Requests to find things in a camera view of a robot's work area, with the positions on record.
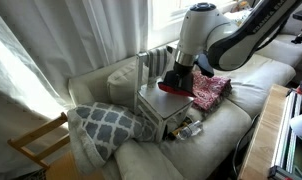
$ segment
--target couch armrest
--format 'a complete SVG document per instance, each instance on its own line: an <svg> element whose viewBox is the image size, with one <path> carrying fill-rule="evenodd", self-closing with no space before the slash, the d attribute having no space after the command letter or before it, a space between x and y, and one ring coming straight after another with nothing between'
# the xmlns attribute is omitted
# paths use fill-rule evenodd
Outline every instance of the couch armrest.
<svg viewBox="0 0 302 180"><path fill-rule="evenodd" d="M281 42L274 39L268 46L256 54L295 67L302 60L302 48L295 44Z"/></svg>
<svg viewBox="0 0 302 180"><path fill-rule="evenodd" d="M69 93L71 95L74 105L94 102L94 97L92 96L89 88L84 83L73 82L73 79L69 79Z"/></svg>

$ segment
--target window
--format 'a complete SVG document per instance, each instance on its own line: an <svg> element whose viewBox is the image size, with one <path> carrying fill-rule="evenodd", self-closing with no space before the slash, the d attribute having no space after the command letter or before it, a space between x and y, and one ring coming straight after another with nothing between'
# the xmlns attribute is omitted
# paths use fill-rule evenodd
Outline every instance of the window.
<svg viewBox="0 0 302 180"><path fill-rule="evenodd" d="M189 7L198 2L215 4L221 12L226 12L235 0L150 0L149 1L149 41L153 48L178 38L182 20Z"/></svg>

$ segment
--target wooden chair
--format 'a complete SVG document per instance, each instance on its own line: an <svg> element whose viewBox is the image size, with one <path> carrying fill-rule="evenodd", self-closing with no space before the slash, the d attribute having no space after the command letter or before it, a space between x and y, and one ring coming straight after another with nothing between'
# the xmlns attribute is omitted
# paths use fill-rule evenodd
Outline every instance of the wooden chair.
<svg viewBox="0 0 302 180"><path fill-rule="evenodd" d="M46 170L46 180L103 180L104 177L101 170L97 170L90 175L82 175L76 167L75 160L71 151L67 152L51 164L48 164L43 160L64 145L68 144L70 142L69 134L61 137L54 144L47 147L38 154L32 152L29 148L26 147L26 145L32 143L36 139L60 127L65 122L67 122L67 120L68 118L66 114L61 113L61 115L55 120L45 123L39 128L27 132L26 134L16 139L9 139L8 144L43 167Z"/></svg>

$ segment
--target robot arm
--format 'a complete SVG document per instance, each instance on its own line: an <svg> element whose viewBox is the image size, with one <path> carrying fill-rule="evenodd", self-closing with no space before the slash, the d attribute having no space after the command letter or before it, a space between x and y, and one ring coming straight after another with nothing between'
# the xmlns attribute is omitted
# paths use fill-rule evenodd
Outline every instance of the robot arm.
<svg viewBox="0 0 302 180"><path fill-rule="evenodd" d="M212 68L232 71L241 67L301 3L302 0L261 0L240 27L230 23L213 4L192 6L183 20L173 71L167 72L159 88L192 96L192 87L186 90L182 85L193 84L190 74L195 64L209 77L213 76Z"/></svg>

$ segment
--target red cloth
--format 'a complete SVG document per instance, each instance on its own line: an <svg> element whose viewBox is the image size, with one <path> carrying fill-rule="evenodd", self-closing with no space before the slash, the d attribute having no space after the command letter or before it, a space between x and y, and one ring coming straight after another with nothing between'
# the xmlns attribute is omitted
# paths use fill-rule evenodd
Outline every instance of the red cloth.
<svg viewBox="0 0 302 180"><path fill-rule="evenodd" d="M213 111L231 93L231 79L214 76L208 78L200 71L193 72L193 107L205 112Z"/></svg>

